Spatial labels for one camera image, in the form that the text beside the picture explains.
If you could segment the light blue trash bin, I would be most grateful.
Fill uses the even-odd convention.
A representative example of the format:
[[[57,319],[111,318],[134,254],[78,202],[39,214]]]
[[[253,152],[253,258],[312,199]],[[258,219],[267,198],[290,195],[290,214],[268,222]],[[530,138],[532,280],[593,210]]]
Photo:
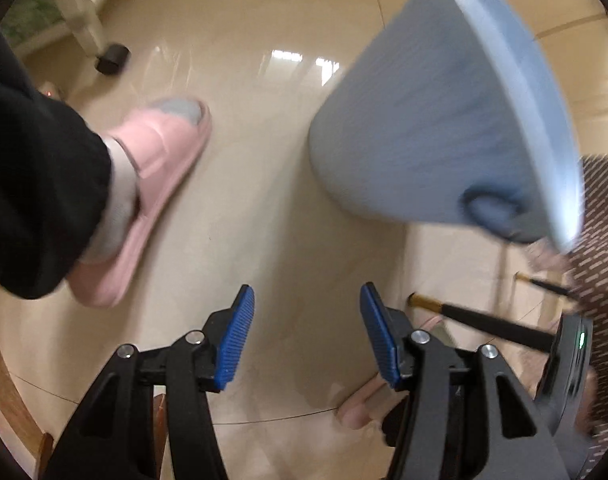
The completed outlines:
[[[311,166],[344,208],[577,244],[580,153],[566,100],[505,0],[408,0],[329,94]]]

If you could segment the brown polka dot tablecloth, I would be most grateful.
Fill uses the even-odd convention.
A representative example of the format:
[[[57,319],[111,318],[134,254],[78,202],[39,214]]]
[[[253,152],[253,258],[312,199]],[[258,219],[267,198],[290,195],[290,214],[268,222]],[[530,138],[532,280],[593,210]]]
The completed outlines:
[[[582,158],[584,226],[571,254],[571,280],[577,309],[592,319],[592,368],[597,395],[592,417],[597,419],[587,466],[595,467],[608,448],[608,155]]]

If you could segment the pink slipper on foot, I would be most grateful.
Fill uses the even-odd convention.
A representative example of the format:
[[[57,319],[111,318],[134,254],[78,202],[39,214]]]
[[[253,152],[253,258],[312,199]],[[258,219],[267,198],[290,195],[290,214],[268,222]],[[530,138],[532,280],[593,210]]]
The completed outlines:
[[[87,307],[124,298],[168,200],[201,156],[212,117],[201,101],[170,99],[131,112],[104,138],[113,162],[106,209],[67,283]]]

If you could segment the black trouser leg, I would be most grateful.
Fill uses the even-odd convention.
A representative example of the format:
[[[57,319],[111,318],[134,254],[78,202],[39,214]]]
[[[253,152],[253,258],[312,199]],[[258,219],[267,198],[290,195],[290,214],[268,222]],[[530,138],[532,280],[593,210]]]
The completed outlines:
[[[110,191],[103,140],[30,81],[0,34],[0,285],[51,294],[86,250]]]

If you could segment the white rolling cart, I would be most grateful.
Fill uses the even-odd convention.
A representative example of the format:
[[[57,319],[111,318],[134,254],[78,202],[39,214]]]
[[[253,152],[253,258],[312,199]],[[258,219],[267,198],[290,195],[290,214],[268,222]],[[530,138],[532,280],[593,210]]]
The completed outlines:
[[[23,58],[66,36],[93,58],[102,75],[115,76],[126,66],[130,51],[110,42],[98,14],[107,0],[11,0],[1,18],[0,32]]]

